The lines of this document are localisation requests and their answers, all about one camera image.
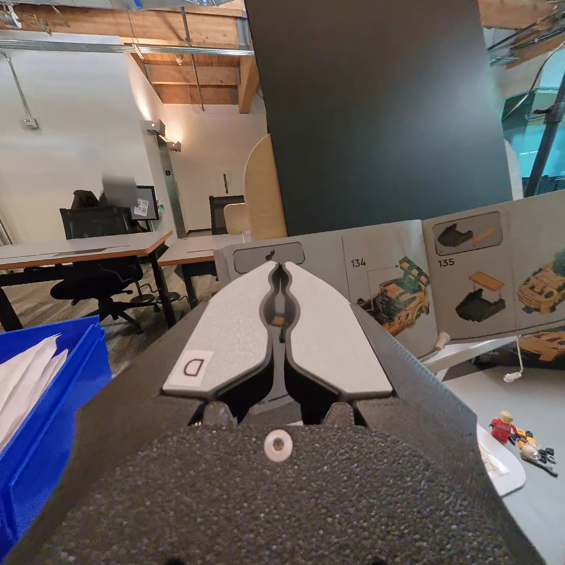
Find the grey desk with wood edge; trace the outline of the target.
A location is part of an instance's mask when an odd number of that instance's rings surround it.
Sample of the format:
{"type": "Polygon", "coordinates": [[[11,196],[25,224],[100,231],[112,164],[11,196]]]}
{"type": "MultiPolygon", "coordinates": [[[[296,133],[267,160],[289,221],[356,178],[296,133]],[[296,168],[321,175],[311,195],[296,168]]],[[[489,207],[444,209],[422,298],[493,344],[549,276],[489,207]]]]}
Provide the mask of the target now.
{"type": "Polygon", "coordinates": [[[152,265],[161,309],[169,328],[176,324],[168,287],[158,264],[157,249],[172,232],[79,238],[1,247],[1,326],[5,331],[23,328],[4,292],[5,287],[57,281],[73,273],[74,263],[147,256],[152,265]]]}
{"type": "Polygon", "coordinates": [[[192,279],[198,276],[217,277],[215,251],[238,242],[250,242],[251,233],[240,235],[209,235],[177,239],[158,259],[161,267],[180,267],[185,282],[189,306],[198,306],[199,301],[192,279]]]}

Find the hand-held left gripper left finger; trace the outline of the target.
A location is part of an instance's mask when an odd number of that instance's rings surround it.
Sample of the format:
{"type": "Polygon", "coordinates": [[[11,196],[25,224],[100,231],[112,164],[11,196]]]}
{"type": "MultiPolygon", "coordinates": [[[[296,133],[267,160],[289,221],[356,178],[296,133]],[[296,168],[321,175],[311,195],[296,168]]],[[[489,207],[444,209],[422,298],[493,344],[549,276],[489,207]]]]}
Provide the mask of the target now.
{"type": "Polygon", "coordinates": [[[274,382],[273,338],[277,263],[268,261],[235,279],[204,307],[162,392],[225,403],[243,420],[274,382]]]}

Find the black computer monitor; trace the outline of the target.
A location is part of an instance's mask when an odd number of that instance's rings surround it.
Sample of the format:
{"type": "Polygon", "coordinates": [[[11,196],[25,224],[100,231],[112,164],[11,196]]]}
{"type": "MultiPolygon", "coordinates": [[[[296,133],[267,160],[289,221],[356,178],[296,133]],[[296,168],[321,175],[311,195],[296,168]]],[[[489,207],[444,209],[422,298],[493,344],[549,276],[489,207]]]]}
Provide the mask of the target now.
{"type": "Polygon", "coordinates": [[[137,185],[137,203],[131,208],[132,218],[138,221],[159,221],[159,206],[155,188],[151,185],[137,185]]]}

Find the black metal pole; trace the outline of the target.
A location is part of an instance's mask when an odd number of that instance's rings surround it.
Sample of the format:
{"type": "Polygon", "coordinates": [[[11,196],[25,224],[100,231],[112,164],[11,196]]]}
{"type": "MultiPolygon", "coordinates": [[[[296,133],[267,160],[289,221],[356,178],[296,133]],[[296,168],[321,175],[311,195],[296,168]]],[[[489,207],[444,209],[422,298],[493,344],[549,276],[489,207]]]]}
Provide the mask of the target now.
{"type": "Polygon", "coordinates": [[[524,198],[534,196],[538,193],[542,174],[545,170],[549,154],[554,145],[557,131],[564,117],[564,76],[561,78],[561,83],[554,103],[546,108],[533,110],[533,116],[544,116],[545,129],[542,134],[528,183],[524,190],[524,198]]]}

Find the tan chair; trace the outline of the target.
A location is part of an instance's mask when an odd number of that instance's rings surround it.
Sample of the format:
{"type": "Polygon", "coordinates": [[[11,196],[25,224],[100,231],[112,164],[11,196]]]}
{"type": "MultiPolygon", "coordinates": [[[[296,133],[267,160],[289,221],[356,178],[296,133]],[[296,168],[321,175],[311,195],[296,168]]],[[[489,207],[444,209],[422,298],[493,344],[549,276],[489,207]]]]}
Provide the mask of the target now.
{"type": "Polygon", "coordinates": [[[229,204],[224,208],[223,213],[227,233],[231,236],[240,236],[244,242],[251,242],[251,222],[247,204],[229,204]]]}

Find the light wood curved partition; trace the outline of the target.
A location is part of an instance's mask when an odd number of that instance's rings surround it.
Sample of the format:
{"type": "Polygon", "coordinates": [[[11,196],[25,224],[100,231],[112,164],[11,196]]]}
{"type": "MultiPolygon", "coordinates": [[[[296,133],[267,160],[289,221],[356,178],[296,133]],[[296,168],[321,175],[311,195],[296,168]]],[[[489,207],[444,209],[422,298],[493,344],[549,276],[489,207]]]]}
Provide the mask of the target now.
{"type": "Polygon", "coordinates": [[[270,134],[251,151],[245,166],[244,186],[252,239],[262,241],[287,237],[270,134]]]}

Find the blue storage bin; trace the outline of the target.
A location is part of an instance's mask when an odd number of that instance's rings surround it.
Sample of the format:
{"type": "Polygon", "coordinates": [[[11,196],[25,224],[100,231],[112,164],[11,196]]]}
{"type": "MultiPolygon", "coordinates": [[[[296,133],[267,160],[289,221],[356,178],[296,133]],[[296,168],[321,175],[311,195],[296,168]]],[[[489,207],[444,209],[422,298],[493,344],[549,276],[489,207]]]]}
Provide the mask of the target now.
{"type": "Polygon", "coordinates": [[[78,409],[107,383],[112,372],[106,336],[88,317],[1,334],[1,362],[59,335],[67,358],[31,413],[1,450],[1,558],[23,537],[58,484],[74,441],[78,409]]]}

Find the lego instruction booklet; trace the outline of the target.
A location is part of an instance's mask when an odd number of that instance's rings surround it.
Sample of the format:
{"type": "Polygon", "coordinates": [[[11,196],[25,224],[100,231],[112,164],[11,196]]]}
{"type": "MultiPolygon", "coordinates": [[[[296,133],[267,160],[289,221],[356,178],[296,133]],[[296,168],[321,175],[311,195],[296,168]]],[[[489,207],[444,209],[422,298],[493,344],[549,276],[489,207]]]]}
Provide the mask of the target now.
{"type": "Polygon", "coordinates": [[[457,212],[215,251],[222,285],[293,262],[376,319],[412,354],[564,325],[564,190],[457,212]]]}

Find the red lego minifigure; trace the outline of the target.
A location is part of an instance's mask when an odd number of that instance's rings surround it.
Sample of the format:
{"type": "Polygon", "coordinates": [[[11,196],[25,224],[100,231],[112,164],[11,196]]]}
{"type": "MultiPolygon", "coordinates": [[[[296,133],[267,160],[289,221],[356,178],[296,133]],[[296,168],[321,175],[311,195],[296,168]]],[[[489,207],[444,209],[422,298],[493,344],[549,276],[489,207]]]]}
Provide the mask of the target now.
{"type": "Polygon", "coordinates": [[[501,444],[507,444],[518,434],[513,424],[513,416],[507,411],[500,412],[498,418],[491,420],[489,427],[491,436],[501,444]]]}

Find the white book stand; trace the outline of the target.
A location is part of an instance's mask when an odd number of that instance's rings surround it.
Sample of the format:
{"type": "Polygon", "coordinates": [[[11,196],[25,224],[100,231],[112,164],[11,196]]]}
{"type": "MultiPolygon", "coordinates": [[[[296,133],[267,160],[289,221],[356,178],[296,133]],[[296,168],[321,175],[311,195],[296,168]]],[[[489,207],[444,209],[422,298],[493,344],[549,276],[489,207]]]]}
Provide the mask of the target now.
{"type": "MultiPolygon", "coordinates": [[[[443,380],[449,368],[513,341],[517,343],[519,338],[519,336],[512,336],[479,343],[449,345],[450,336],[441,331],[432,351],[419,357],[419,361],[438,380],[443,380]]],[[[526,483],[526,472],[518,458],[479,424],[476,426],[476,436],[484,468],[498,495],[505,497],[521,489],[526,483]]]]}

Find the lego set box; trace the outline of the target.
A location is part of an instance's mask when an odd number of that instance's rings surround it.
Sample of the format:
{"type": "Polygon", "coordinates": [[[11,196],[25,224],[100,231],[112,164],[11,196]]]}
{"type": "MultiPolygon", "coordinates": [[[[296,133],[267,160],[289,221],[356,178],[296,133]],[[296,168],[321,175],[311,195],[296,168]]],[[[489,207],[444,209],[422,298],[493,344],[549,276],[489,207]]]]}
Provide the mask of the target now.
{"type": "Polygon", "coordinates": [[[488,351],[472,359],[479,368],[519,367],[518,348],[524,368],[564,370],[564,326],[523,335],[516,342],[488,351]]]}

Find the white paper sheets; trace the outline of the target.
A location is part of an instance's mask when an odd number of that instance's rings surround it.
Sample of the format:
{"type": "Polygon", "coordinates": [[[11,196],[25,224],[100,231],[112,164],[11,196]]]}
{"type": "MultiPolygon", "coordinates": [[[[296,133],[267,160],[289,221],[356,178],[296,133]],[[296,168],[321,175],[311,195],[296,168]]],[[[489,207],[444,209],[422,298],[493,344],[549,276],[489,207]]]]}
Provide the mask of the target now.
{"type": "Polygon", "coordinates": [[[51,335],[1,364],[1,450],[66,362],[68,349],[56,354],[61,335],[51,335]]]}

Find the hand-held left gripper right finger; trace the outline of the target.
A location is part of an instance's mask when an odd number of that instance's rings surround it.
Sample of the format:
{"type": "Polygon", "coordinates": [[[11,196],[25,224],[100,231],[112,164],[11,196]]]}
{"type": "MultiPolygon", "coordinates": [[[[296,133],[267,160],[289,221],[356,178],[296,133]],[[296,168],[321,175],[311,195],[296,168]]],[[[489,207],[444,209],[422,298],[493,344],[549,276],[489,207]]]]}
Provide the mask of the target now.
{"type": "Polygon", "coordinates": [[[284,379],[304,424],[320,424],[334,403],[394,394],[352,304],[299,265],[282,265],[284,379]]]}

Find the black office chair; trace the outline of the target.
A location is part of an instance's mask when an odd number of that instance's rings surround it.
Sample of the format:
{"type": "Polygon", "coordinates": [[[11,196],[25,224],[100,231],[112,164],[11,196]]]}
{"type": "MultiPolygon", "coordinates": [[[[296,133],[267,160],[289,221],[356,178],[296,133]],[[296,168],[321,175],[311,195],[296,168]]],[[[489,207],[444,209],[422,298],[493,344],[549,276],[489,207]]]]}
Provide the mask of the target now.
{"type": "MultiPolygon", "coordinates": [[[[60,209],[63,226],[68,240],[90,237],[128,235],[132,233],[127,215],[115,206],[99,206],[81,209],[60,209]]],[[[144,295],[137,302],[116,302],[113,296],[130,293],[127,287],[143,278],[143,270],[136,256],[96,259],[73,263],[73,273],[55,284],[50,295],[56,300],[70,300],[72,305],[83,300],[96,300],[98,308],[90,315],[98,315],[100,321],[111,317],[122,318],[135,328],[143,330],[139,323],[127,314],[135,307],[152,306],[159,311],[155,298],[144,300],[144,295]]]]}

